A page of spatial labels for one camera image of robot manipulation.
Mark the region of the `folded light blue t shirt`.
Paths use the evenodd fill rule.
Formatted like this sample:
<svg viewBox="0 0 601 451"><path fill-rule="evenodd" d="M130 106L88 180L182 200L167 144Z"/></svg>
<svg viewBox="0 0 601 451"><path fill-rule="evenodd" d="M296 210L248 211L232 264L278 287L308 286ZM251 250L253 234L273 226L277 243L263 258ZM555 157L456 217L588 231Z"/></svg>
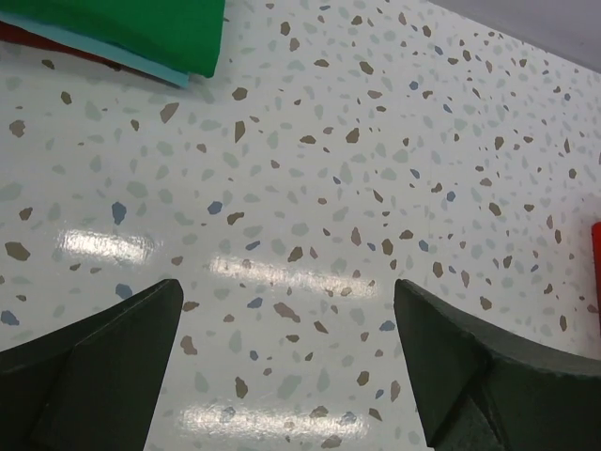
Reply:
<svg viewBox="0 0 601 451"><path fill-rule="evenodd" d="M18 26L28 32L69 46L70 48L104 57L129 70L142 72L144 75L157 78L174 86L187 87L189 84L190 75L188 73L170 69L167 66L110 43L92 39L55 25L39 23L5 12L1 13L1 22Z"/></svg>

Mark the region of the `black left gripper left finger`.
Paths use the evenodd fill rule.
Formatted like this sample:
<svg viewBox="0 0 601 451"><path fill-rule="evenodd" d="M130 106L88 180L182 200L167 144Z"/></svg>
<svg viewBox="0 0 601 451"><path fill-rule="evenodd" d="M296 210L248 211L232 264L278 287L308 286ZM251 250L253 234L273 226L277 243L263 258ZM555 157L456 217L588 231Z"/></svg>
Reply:
<svg viewBox="0 0 601 451"><path fill-rule="evenodd" d="M143 449L181 310L165 279L2 351L2 449Z"/></svg>

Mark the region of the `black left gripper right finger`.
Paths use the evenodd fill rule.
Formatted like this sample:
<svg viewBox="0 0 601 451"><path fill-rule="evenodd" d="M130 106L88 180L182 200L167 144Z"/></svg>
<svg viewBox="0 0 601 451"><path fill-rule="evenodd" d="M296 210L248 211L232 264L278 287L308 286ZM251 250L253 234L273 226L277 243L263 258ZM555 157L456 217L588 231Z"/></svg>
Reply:
<svg viewBox="0 0 601 451"><path fill-rule="evenodd" d="M429 447L599 449L599 361L503 330L407 279L393 306Z"/></svg>

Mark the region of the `red plastic bin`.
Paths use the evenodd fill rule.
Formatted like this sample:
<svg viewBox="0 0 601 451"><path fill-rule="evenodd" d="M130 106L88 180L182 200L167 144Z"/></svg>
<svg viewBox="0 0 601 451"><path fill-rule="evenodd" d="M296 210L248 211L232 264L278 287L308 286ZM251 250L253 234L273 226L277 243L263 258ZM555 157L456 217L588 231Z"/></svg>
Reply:
<svg viewBox="0 0 601 451"><path fill-rule="evenodd" d="M593 224L592 229L592 248L593 248L593 266L594 281L596 291L597 316L601 315L601 222Z"/></svg>

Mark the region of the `folded dark red t shirt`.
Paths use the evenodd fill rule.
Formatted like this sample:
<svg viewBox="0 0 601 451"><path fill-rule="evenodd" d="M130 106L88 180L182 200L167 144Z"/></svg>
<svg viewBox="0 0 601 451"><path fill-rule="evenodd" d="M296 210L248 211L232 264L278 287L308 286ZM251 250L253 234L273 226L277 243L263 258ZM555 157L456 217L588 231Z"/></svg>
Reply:
<svg viewBox="0 0 601 451"><path fill-rule="evenodd" d="M69 46L46 39L34 33L28 32L18 26L1 22L1 40L9 43L20 44L28 47L49 50L64 54L71 54L85 60L101 63L113 70L121 70L122 66L118 63L101 56L83 52Z"/></svg>

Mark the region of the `folded green t shirt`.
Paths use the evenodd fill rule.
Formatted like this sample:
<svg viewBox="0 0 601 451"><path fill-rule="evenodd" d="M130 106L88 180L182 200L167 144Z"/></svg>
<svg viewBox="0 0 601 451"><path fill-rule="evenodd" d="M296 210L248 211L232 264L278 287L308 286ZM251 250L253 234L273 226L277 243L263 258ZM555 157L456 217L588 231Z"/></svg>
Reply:
<svg viewBox="0 0 601 451"><path fill-rule="evenodd" d="M3 1L1 11L210 78L220 54L224 6L221 0Z"/></svg>

